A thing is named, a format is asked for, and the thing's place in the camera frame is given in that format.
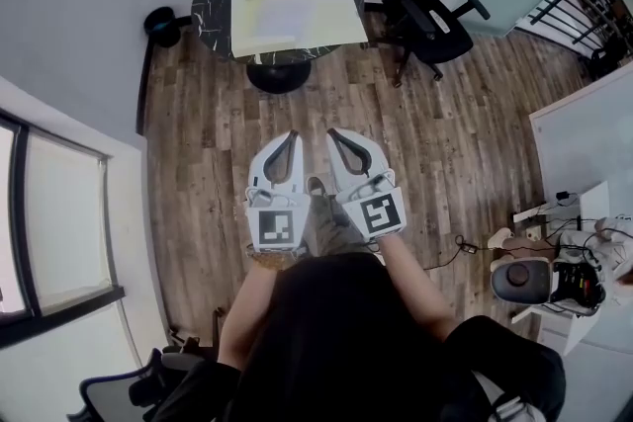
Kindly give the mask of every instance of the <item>leg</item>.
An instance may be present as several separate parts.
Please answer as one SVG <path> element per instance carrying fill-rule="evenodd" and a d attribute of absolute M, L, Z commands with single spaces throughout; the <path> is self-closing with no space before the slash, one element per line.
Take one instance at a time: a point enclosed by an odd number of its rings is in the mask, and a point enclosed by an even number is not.
<path fill-rule="evenodd" d="M 431 70 L 435 73 L 435 75 L 433 76 L 433 79 L 435 81 L 441 81 L 442 78 L 444 77 L 444 74 L 442 73 L 441 70 L 439 70 L 439 67 L 435 65 L 434 63 L 427 63 L 426 65 L 428 65 L 431 68 Z"/>
<path fill-rule="evenodd" d="M 333 203 L 319 178 L 311 177 L 308 180 L 308 192 L 312 196 L 312 203 L 304 238 L 313 256 L 365 251 L 373 253 L 353 225 L 336 224 L 332 214 Z"/>
<path fill-rule="evenodd" d="M 400 88 L 403 84 L 403 74 L 405 74 L 405 68 L 407 67 L 408 58 L 411 56 L 410 48 L 405 48 L 405 55 L 403 56 L 403 60 L 400 64 L 400 68 L 398 69 L 398 75 L 396 76 L 396 81 L 394 82 L 394 88 Z"/>

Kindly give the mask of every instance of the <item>black shirt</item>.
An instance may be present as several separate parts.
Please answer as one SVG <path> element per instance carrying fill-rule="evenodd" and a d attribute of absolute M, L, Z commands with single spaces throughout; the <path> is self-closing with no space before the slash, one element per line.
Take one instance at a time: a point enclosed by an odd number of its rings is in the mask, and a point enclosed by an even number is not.
<path fill-rule="evenodd" d="M 229 421 L 488 420 L 472 371 L 558 417 L 565 376 L 555 352 L 486 317 L 440 343 L 373 255 L 321 257 L 280 275 L 242 373 L 199 365 L 154 420 L 208 422 L 223 410 Z"/>

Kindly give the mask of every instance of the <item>black office chair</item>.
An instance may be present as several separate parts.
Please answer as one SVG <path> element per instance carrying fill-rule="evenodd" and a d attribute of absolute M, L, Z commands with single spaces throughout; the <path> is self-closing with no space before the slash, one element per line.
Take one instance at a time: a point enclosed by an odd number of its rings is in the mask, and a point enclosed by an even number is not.
<path fill-rule="evenodd" d="M 213 346 L 199 346 L 199 338 L 183 339 L 177 329 L 170 330 L 175 345 L 153 349 L 141 369 L 124 375 L 84 380 L 79 393 L 85 407 L 70 422 L 149 422 L 160 405 L 187 374 L 204 361 L 216 361 L 220 347 L 219 319 L 225 312 L 213 313 Z"/>
<path fill-rule="evenodd" d="M 453 60 L 473 47 L 473 41 L 458 18 L 473 9 L 477 9 L 485 20 L 490 17 L 479 0 L 467 0 L 452 12 L 439 0 L 383 0 L 383 6 L 387 31 L 376 42 L 405 49 L 394 83 L 396 88 L 402 84 L 411 53 L 435 72 L 436 81 L 441 80 L 443 74 L 436 64 Z"/>

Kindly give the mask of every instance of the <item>white paper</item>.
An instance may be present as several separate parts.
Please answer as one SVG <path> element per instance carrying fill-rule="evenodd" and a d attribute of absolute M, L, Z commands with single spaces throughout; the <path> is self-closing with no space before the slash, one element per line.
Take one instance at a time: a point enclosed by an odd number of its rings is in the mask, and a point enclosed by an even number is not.
<path fill-rule="evenodd" d="M 366 41 L 354 0 L 231 0 L 235 56 Z"/>
<path fill-rule="evenodd" d="M 257 38 L 300 40 L 313 13 L 311 0 L 261 0 L 257 13 Z"/>

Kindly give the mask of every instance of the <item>table base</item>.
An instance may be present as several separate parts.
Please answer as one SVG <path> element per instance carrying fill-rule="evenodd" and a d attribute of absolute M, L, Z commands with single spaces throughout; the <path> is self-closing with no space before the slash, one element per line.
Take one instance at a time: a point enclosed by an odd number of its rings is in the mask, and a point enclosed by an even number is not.
<path fill-rule="evenodd" d="M 246 65 L 250 82 L 269 94 L 285 94 L 297 90 L 310 76 L 309 61 L 292 65 Z"/>

